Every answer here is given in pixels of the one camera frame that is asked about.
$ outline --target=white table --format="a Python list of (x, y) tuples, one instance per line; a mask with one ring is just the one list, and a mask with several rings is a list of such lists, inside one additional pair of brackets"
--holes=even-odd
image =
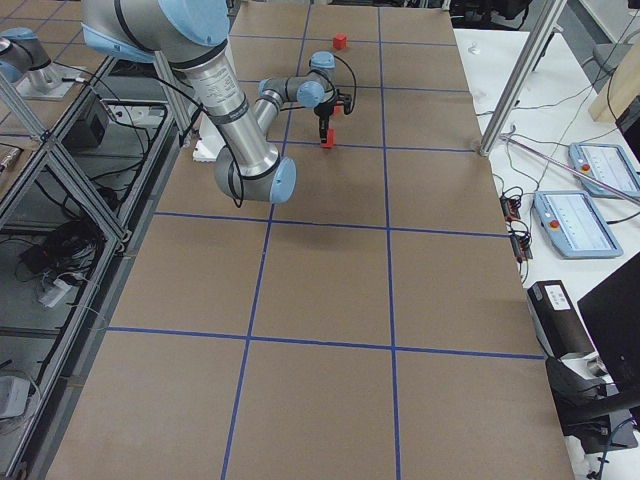
[[(494, 110), (527, 35), (526, 32), (456, 30), (456, 39), (464, 70), (474, 98), (474, 107), (478, 114)], [(577, 94), (588, 86), (589, 81), (567, 43), (562, 36), (556, 35), (549, 46), (546, 56), (527, 80), (520, 95), (518, 106), (530, 107), (555, 104), (562, 99)], [(514, 110), (505, 127), (505, 132), (508, 132), (511, 126), (514, 125), (516, 132), (522, 135), (540, 141), (564, 144), (584, 141), (603, 133), (611, 132), (614, 129), (613, 124), (597, 124), (589, 116), (587, 110), (595, 97), (596, 92), (588, 89), (577, 97), (555, 107)], [(580, 104), (585, 98), (586, 101), (580, 108), (575, 122), (563, 137), (567, 125), (576, 115)], [(478, 119), (481, 130), (484, 130), (489, 122), (490, 115), (480, 115)], [(552, 144), (536, 144), (523, 138), (517, 138), (517, 140), (548, 155), (555, 150), (553, 157), (556, 160), (568, 163), (568, 150), (565, 147), (556, 148)], [(640, 170), (638, 161), (617, 130), (608, 133), (597, 141), (623, 145), (636, 169)], [(510, 146), (509, 151), (513, 165), (516, 168), (536, 179), (542, 176), (546, 163), (544, 160), (524, 153), (516, 146)], [(498, 144), (489, 158), (494, 173), (504, 179), (505, 189), (518, 185), (526, 193), (534, 191), (535, 183), (515, 172), (509, 166), (509, 158), (504, 143)], [(496, 179), (496, 186), (500, 192), (502, 185), (498, 179)], [(569, 173), (550, 165), (540, 182), (540, 189), (582, 190), (583, 188), (580, 182)], [(524, 282), (525, 288), (539, 280), (560, 279), (575, 303), (640, 251), (640, 216), (638, 216), (633, 220), (611, 227), (624, 249), (622, 257), (606, 260), (565, 260), (551, 247), (538, 222), (532, 221), (529, 213), (531, 200), (532, 195), (526, 195), (523, 198), (521, 207), (522, 217), (531, 227), (532, 252), (534, 256), (534, 259), (528, 263), (529, 271)], [(596, 204), (607, 220), (624, 218), (637, 211), (637, 207), (623, 200), (596, 199)], [(583, 365), (572, 366), (580, 369)], [(636, 436), (640, 440), (640, 435), (637, 432)], [(596, 456), (589, 456), (593, 469), (597, 469)], [(640, 449), (612, 452), (609, 454), (608, 459), (611, 463), (605, 467), (603, 475), (605, 479), (637, 480), (638, 472), (640, 472)]]

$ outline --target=grid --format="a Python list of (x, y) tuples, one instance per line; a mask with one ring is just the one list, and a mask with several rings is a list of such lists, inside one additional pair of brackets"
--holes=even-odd
[[(368, 72), (367, 83), (356, 107), (377, 115), (335, 118), (339, 140), (331, 151), (317, 148), (309, 112), (279, 118), (270, 139), (283, 154), (296, 154), (301, 183), (294, 198), (277, 207), (250, 203), (235, 211), (214, 190), (209, 167), (183, 153), (48, 478), (186, 471), (221, 480), (401, 480), (424, 478), (427, 471), (430, 478), (476, 478), (479, 465), (492, 478), (522, 477), (523, 471), (533, 478), (532, 467), (536, 475), (569, 478), (490, 169), (466, 143), (479, 135), (468, 89), (402, 86), (402, 75), (388, 73), (388, 46), (444, 49), (459, 63), (448, 19), (435, 15), (243, 5), (231, 44), (245, 87), (270, 75), (304, 73), (306, 47), (326, 44), (350, 25), (351, 47), (341, 53), (377, 51), (374, 68), (360, 70)], [(408, 26), (397, 28), (412, 22), (425, 28), (413, 36)], [(461, 65), (443, 63), (452, 84), (464, 82)], [(415, 74), (420, 66), (405, 68)], [(340, 77), (338, 83), (348, 85)], [(431, 125), (435, 135), (423, 125), (407, 133), (428, 121), (416, 98), (427, 109), (440, 108), (439, 123), (455, 125), (458, 133), (443, 132), (438, 122)], [(458, 123), (442, 99), (462, 112), (454, 115)], [(405, 108), (407, 101), (415, 111)], [(403, 109), (404, 120), (398, 116)], [(411, 183), (425, 171), (439, 180)], [(438, 196), (446, 190), (451, 195), (443, 205)], [(447, 214), (424, 214), (445, 207)], [(229, 352), (215, 368), (183, 361), (198, 357), (199, 349)], [(161, 366), (147, 365), (147, 355)], [(185, 375), (193, 370), (211, 378), (193, 385), (184, 408), (195, 409), (199, 395), (209, 403), (213, 395), (218, 404), (187, 420), (188, 440), (184, 426), (168, 419), (175, 410), (167, 410), (162, 418), (175, 434), (168, 442), (175, 449), (171, 460), (161, 454), (153, 462), (136, 460), (131, 451), (139, 457), (151, 450), (114, 415), (133, 420), (132, 412), (142, 409), (131, 405), (134, 398), (145, 410), (155, 404), (114, 389), (126, 378), (152, 383), (141, 374), (154, 385), (167, 381), (167, 372), (178, 368), (174, 361)], [(491, 391), (495, 399), (486, 398)], [(117, 398), (105, 399), (106, 392)], [(171, 393), (160, 395), (178, 402)], [(429, 403), (420, 400), (426, 395)], [(456, 445), (445, 435), (461, 433), (465, 419), (473, 418), (466, 410), (479, 408), (474, 402), (486, 415), (479, 419), (486, 448), (452, 434), (462, 446)], [(522, 423), (516, 404), (526, 404), (530, 420)], [(458, 418), (447, 418), (452, 405), (460, 409)], [(95, 419), (96, 409), (112, 414), (111, 426)], [(218, 421), (226, 426), (210, 425)], [(151, 442), (154, 422), (141, 425)], [(430, 431), (440, 434), (430, 440)], [(96, 440), (87, 441), (89, 434)], [(497, 456), (492, 442), (502, 442)], [(151, 449), (171, 455), (161, 444), (153, 440)], [(112, 448), (117, 453), (108, 453)], [(88, 459), (87, 449), (97, 456)], [(544, 465), (531, 450), (544, 455)], [(502, 455), (507, 464), (498, 464)]]
[[(33, 30), (44, 49), (54, 61), (67, 65), (82, 65), (95, 72), (104, 60), (84, 45), (80, 25), (79, 2), (53, 0), (5, 0), (0, 14), (0, 31), (15, 27)], [(27, 103), (45, 124), (51, 128), (59, 120), (75, 95), (68, 94), (62, 101), (28, 100)], [(28, 136), (19, 120), (0, 105), (0, 133), (12, 136)]]

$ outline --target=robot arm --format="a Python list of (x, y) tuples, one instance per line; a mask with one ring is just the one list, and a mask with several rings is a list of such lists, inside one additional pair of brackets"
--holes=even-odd
[(83, 7), (89, 46), (147, 63), (162, 51), (171, 67), (186, 75), (228, 146), (215, 164), (216, 181), (227, 195), (272, 203), (289, 199), (295, 164), (267, 142), (266, 131), (284, 102), (316, 107), (336, 93), (333, 66), (323, 63), (322, 55), (317, 65), (312, 59), (305, 77), (264, 81), (252, 109), (224, 54), (225, 0), (84, 0)]
[(0, 72), (15, 83), (28, 73), (32, 87), (47, 93), (62, 83), (55, 65), (33, 31), (11, 28), (0, 33)]

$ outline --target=blue tape line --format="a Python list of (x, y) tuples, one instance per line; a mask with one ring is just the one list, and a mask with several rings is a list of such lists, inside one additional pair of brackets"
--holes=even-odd
[(42, 19), (42, 18), (30, 18), (30, 17), (11, 17), (12, 20), (29, 20), (31, 22), (42, 22), (44, 21), (45, 23), (48, 22), (49, 20), (53, 21), (53, 22), (75, 22), (80, 24), (80, 19), (78, 20), (73, 20), (71, 18), (53, 18), (53, 15), (47, 19)]
[(412, 232), (412, 233), (429, 233), (435, 235), (458, 235), (467, 237), (490, 237), (490, 238), (509, 238), (506, 233), (488, 233), (488, 232), (462, 232), (456, 230), (437, 230), (430, 228), (411, 228), (411, 227), (393, 227), (393, 226), (377, 226), (377, 225), (357, 225), (349, 223), (320, 223), (304, 220), (278, 220), (275, 218), (245, 218), (245, 217), (225, 217), (222, 215), (203, 215), (196, 213), (178, 213), (178, 212), (156, 212), (159, 217), (178, 217), (178, 218), (197, 218), (204, 220), (222, 220), (232, 222), (253, 222), (253, 223), (274, 223), (278, 225), (300, 225), (309, 227), (329, 227), (329, 228), (350, 228), (357, 230), (375, 230), (390, 232)]
[(250, 218), (250, 217), (226, 217), (224, 215), (205, 215), (199, 213), (181, 213), (181, 212), (155, 212), (158, 217), (182, 217), (182, 218), (202, 218), (206, 220), (229, 220), (234, 222), (255, 222), (267, 223), (266, 218)]
[(386, 147), (387, 150), (409, 150), (415, 152), (451, 152), (451, 153), (475, 153), (471, 148), (448, 148), (448, 147)]
[(341, 223), (318, 223), (318, 222), (305, 222), (301, 220), (278, 220), (275, 219), (273, 223), (277, 223), (280, 225), (301, 225), (301, 226), (309, 226), (309, 227), (330, 227), (330, 228), (350, 228), (350, 229), (360, 229), (360, 230), (378, 230), (385, 231), (387, 227), (375, 226), (375, 225), (349, 225), (349, 224), (341, 224)]
[(422, 88), (422, 87), (384, 87), (386, 90), (400, 90), (405, 92), (432, 92), (432, 93), (470, 93), (469, 90), (452, 88)]
[(384, 41), (383, 45), (426, 45), (428, 47), (457, 47), (455, 43), (432, 43), (432, 42), (398, 42), (398, 41)]
[[(333, 39), (332, 38), (315, 38), (315, 37), (311, 37), (311, 38), (306, 38), (306, 37), (282, 37), (282, 36), (277, 36), (277, 35), (247, 35), (247, 34), (237, 34), (237, 33), (232, 33), (229, 35), (230, 37), (238, 37), (238, 38), (256, 38), (259, 40), (306, 40), (306, 41), (313, 41), (313, 42), (332, 42)], [(391, 45), (425, 45), (425, 46), (429, 46), (429, 47), (457, 47), (457, 45), (455, 43), (433, 43), (433, 42), (398, 42), (398, 41), (389, 41), (389, 40), (385, 40), (385, 41), (381, 41), (381, 40), (353, 40), (353, 39), (349, 39), (349, 43), (372, 43), (372, 44), (376, 44), (376, 45), (387, 45), (387, 44), (391, 44)]]
[(433, 233), (437, 235), (459, 235), (467, 237), (509, 238), (507, 233), (458, 232), (455, 230), (431, 230), (428, 228), (390, 227), (393, 232)]
[(445, 348), (428, 348), (428, 347), (406, 347), (389, 345), (377, 345), (373, 343), (356, 343), (356, 342), (338, 342), (332, 340), (310, 340), (304, 338), (281, 338), (268, 336), (251, 336), (238, 335), (233, 333), (216, 333), (216, 332), (198, 332), (193, 330), (168, 330), (161, 328), (143, 328), (143, 327), (126, 327), (126, 326), (110, 326), (107, 331), (115, 333), (141, 333), (149, 335), (174, 335), (177, 337), (199, 337), (199, 338), (216, 338), (220, 340), (238, 340), (246, 342), (247, 339), (255, 342), (265, 343), (283, 343), (291, 345), (317, 345), (322, 347), (336, 348), (355, 348), (363, 350), (395, 350), (397, 352), (408, 353), (425, 353), (433, 355), (454, 355), (463, 357), (490, 357), (505, 358), (515, 360), (544, 360), (544, 355), (535, 355), (529, 353), (504, 353), (504, 352), (480, 352), (474, 350), (452, 350)]
[(364, 350), (391, 350), (387, 345), (375, 345), (371, 343), (351, 343), (351, 342), (334, 342), (325, 340), (305, 340), (300, 338), (279, 338), (279, 337), (251, 337), (254, 342), (267, 343), (285, 343), (288, 345), (314, 345), (320, 347), (341, 347), (341, 348), (358, 348)]
[(195, 332), (191, 330), (166, 330), (157, 328), (139, 328), (139, 327), (108, 327), (109, 332), (126, 332), (126, 333), (146, 333), (151, 335), (175, 335), (177, 337), (201, 337), (201, 338), (220, 338), (224, 340), (246, 340), (245, 335), (234, 335), (228, 333), (214, 332)]
[(393, 253), (391, 248), (391, 207), (389, 199), (389, 163), (387, 160), (387, 131), (385, 119), (384, 103), (384, 55), (382, 48), (382, 19), (380, 8), (377, 10), (378, 16), (378, 50), (380, 55), (380, 103), (382, 119), (382, 156), (384, 161), (384, 203), (387, 230), (387, 276), (389, 282), (389, 331), (391, 336), (391, 376), (393, 387), (393, 430), (396, 454), (396, 480), (402, 480), (402, 449), (400, 443), (400, 405), (398, 399), (398, 359), (396, 355), (396, 325), (395, 325), (395, 305), (393, 295)]
[(304, 40), (302, 37), (283, 37), (279, 35), (250, 35), (243, 33), (231, 33), (229, 34), (231, 38), (256, 38), (258, 40)]
[(242, 353), (242, 363), (240, 365), (240, 375), (238, 377), (238, 384), (236, 387), (236, 395), (233, 400), (233, 411), (231, 414), (231, 423), (229, 425), (229, 434), (227, 436), (227, 446), (224, 454), (224, 462), (222, 465), (222, 472), (220, 474), (221, 480), (225, 480), (227, 477), (227, 470), (229, 468), (229, 459), (231, 457), (231, 447), (233, 445), (233, 435), (235, 432), (236, 420), (238, 418), (238, 409), (240, 407), (240, 397), (242, 396), (242, 386), (244, 384), (245, 371), (247, 368), (247, 361), (249, 359), (249, 347), (251, 345), (251, 335), (253, 332), (253, 324), (256, 318), (256, 311), (258, 309), (258, 299), (260, 297), (260, 287), (262, 286), (262, 275), (264, 273), (264, 265), (267, 259), (267, 250), (269, 248), (269, 237), (271, 235), (271, 217), (273, 216), (274, 206), (271, 206), (271, 213), (269, 216), (269, 223), (267, 224), (267, 231), (264, 236), (264, 245), (262, 247), (262, 259), (260, 260), (260, 268), (258, 269), (258, 278), (256, 280), (256, 289), (253, 296), (253, 304), (251, 306), (251, 317), (249, 319), (249, 327), (247, 328), (247, 336), (245, 337), (244, 351)]
[(25, 3), (27, 3), (27, 0), (22, 0), (22, 2), (16, 8), (11, 10), (10, 13), (8, 13), (6, 16), (4, 16), (4, 17), (2, 17), (0, 19), (0, 24), (4, 23), (5, 20), (9, 20), (10, 18), (13, 19), (13, 14), (16, 13), (18, 10), (20, 10), (24, 6)]
[[(309, 17), (311, 15), (311, 5), (307, 7), (307, 18), (304, 25), (304, 37), (307, 35), (307, 28), (309, 26)], [(302, 51), (304, 49), (304, 40), (300, 45), (300, 53), (298, 55), (298, 66), (296, 68), (296, 72), (300, 70), (300, 61), (302, 59)], [(291, 117), (292, 110), (289, 111), (289, 117), (287, 119), (287, 126), (285, 128), (284, 140), (282, 143), (282, 155), (284, 155), (285, 150), (287, 148), (287, 138), (289, 135), (289, 127), (291, 125)], [(256, 290), (253, 298), (253, 305), (251, 306), (251, 319), (249, 320), (249, 328), (247, 330), (247, 340), (245, 342), (244, 353), (242, 355), (242, 365), (240, 367), (240, 376), (238, 378), (238, 386), (236, 389), (236, 397), (233, 402), (233, 412), (231, 415), (231, 424), (229, 425), (229, 436), (227, 437), (227, 446), (224, 454), (224, 462), (222, 465), (222, 472), (220, 473), (220, 479), (226, 480), (227, 471), (229, 468), (229, 459), (231, 458), (231, 448), (233, 446), (233, 436), (235, 433), (235, 425), (238, 417), (238, 409), (240, 407), (240, 397), (242, 396), (242, 386), (244, 383), (245, 370), (247, 366), (247, 360), (249, 358), (249, 347), (251, 346), (251, 336), (253, 333), (253, 325), (255, 322), (256, 312), (258, 309), (258, 300), (260, 298), (260, 287), (262, 286), (262, 276), (264, 273), (264, 266), (267, 260), (267, 252), (269, 250), (269, 239), (271, 237), (271, 229), (273, 226), (273, 216), (275, 214), (276, 206), (275, 204), (271, 205), (271, 211), (269, 212), (269, 221), (267, 224), (267, 231), (264, 237), (264, 246), (262, 248), (262, 259), (260, 260), (260, 268), (258, 270), (258, 279), (256, 282)]]
[(527, 353), (476, 352), (470, 350), (448, 350), (442, 348), (396, 347), (399, 352), (433, 353), (436, 355), (457, 355), (464, 357), (510, 358), (517, 360), (544, 360), (544, 355)]

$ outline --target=silver robot arm segment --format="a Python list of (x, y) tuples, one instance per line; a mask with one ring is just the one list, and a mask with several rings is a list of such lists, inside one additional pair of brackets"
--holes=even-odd
[[(266, 141), (224, 54), (229, 31), (225, 0), (84, 0), (83, 11), (89, 46), (148, 63), (153, 52), (162, 51), (172, 68), (185, 73), (229, 147), (222, 156), (227, 161), (215, 167), (227, 195), (272, 203), (289, 199), (295, 164)], [(267, 110), (259, 109), (273, 116)], [(268, 127), (266, 118), (263, 122)]]
[(62, 83), (62, 77), (36, 34), (23, 27), (0, 32), (0, 72), (12, 83), (27, 73), (32, 87), (47, 93)]

